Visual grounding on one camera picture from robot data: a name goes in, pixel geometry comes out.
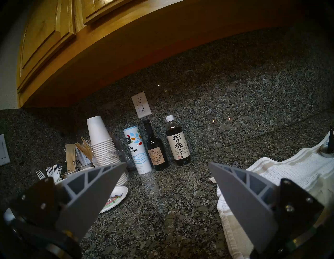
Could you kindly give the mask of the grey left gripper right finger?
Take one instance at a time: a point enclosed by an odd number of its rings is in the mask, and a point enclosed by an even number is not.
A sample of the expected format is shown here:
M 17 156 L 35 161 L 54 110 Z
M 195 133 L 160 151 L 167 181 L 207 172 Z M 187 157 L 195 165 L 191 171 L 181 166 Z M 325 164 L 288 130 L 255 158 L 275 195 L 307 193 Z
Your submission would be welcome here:
M 210 162 L 227 205 L 252 242 L 251 254 L 290 254 L 293 240 L 315 234 L 324 206 L 288 178 L 279 186 L 254 172 Z

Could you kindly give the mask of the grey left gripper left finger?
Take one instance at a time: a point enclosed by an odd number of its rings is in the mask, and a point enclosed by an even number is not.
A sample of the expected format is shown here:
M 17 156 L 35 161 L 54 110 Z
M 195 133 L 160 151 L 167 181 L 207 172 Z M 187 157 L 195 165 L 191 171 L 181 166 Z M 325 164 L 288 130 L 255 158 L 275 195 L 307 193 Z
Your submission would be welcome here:
M 59 184 L 55 184 L 52 177 L 43 178 L 12 200 L 10 210 L 15 218 L 28 224 L 59 232 L 70 231 L 81 240 L 126 166 L 119 162 L 79 171 Z

